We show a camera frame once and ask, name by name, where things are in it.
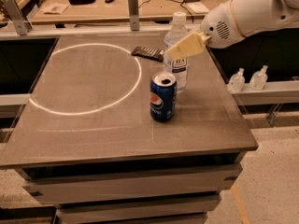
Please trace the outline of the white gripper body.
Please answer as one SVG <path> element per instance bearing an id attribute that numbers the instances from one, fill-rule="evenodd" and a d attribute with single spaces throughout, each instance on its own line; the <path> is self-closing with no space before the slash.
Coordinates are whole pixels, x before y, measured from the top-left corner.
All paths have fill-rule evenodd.
<path id="1" fill-rule="evenodd" d="M 209 37 L 207 44 L 213 49 L 230 47 L 245 38 L 236 26 L 232 7 L 231 1 L 220 4 L 201 23 L 201 31 Z"/>

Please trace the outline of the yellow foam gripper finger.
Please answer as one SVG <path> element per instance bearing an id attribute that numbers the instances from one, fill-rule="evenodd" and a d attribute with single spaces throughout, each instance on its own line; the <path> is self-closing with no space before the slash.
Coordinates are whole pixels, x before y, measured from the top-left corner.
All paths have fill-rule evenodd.
<path id="1" fill-rule="evenodd" d="M 210 39 L 211 36 L 205 35 L 203 32 L 192 32 L 171 46 L 166 54 L 171 60 L 192 57 L 202 53 Z"/>

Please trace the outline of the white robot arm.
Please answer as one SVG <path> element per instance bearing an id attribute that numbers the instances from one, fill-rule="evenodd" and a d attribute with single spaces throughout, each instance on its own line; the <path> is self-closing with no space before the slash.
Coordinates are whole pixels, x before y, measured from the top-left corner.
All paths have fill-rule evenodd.
<path id="1" fill-rule="evenodd" d="M 210 10 L 165 54 L 178 60 L 201 53 L 204 47 L 224 49 L 264 31 L 296 28 L 299 0 L 229 0 Z"/>

